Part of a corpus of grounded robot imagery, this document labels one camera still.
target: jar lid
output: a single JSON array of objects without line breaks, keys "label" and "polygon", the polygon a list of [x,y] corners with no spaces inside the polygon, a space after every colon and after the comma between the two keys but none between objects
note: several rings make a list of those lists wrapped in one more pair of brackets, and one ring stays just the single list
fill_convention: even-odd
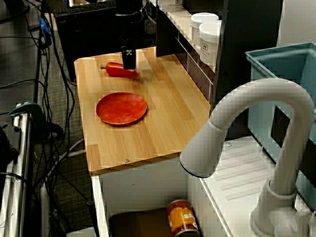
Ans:
[{"label": "jar lid", "polygon": [[204,22],[216,20],[218,20],[218,15],[215,15],[213,13],[201,12],[191,16],[190,25],[195,28],[198,28],[200,24]]},{"label": "jar lid", "polygon": [[199,36],[202,40],[218,43],[222,21],[204,22],[199,26]]}]

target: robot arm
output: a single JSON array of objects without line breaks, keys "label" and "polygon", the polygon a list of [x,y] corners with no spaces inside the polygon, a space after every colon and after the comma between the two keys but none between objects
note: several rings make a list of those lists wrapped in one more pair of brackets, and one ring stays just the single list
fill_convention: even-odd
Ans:
[{"label": "robot arm", "polygon": [[120,24],[119,38],[123,67],[126,70],[136,68],[137,42],[143,34],[142,0],[116,0],[116,17]]}]

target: white jar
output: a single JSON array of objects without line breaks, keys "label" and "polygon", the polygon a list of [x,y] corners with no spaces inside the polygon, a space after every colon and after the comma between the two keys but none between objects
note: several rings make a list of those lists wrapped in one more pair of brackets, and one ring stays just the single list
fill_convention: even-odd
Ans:
[{"label": "white jar", "polygon": [[182,0],[159,0],[159,9],[163,12],[180,11],[182,8]]},{"label": "white jar", "polygon": [[201,38],[200,60],[209,65],[216,65],[219,35],[222,21],[205,22],[199,26]]},{"label": "white jar", "polygon": [[201,12],[191,16],[190,26],[192,27],[192,43],[200,46],[199,26],[208,21],[216,21],[218,16],[212,13]]}]

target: faucet handle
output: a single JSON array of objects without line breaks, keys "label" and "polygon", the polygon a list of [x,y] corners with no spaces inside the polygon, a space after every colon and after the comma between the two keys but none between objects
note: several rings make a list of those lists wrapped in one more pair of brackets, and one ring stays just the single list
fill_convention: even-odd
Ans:
[{"label": "faucet handle", "polygon": [[297,236],[298,237],[308,237],[309,236],[309,225],[308,222],[312,216],[311,210],[309,208],[301,209],[296,212],[295,219],[297,224]]}]

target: white faucet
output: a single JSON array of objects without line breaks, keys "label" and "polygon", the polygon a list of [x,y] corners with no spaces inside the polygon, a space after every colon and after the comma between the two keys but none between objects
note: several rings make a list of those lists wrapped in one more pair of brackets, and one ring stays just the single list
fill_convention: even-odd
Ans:
[{"label": "white faucet", "polygon": [[250,106],[281,101],[291,108],[287,129],[272,178],[269,178],[251,214],[250,225],[259,237],[316,237],[309,226],[309,209],[296,211],[296,179],[314,121],[314,104],[308,92],[285,79],[259,79],[227,94],[209,120],[185,146],[180,163],[193,176],[211,176],[221,156],[228,128]]}]

